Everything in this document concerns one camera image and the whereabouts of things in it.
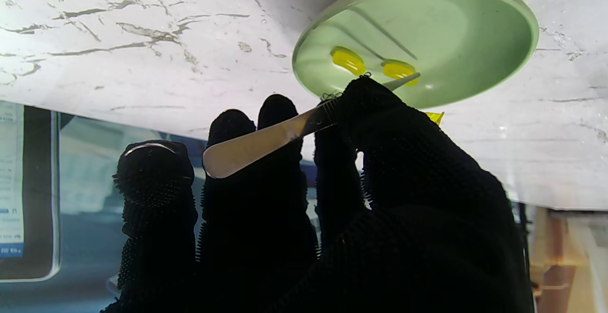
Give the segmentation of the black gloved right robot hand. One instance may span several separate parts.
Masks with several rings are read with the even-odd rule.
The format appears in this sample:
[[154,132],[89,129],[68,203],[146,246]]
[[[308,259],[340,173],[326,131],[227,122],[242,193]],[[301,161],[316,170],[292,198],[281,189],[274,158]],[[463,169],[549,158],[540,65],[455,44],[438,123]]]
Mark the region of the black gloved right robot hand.
[[120,156],[120,296],[105,313],[532,313],[502,184],[427,114],[371,77],[315,134],[318,240],[302,142],[202,190],[184,144]]

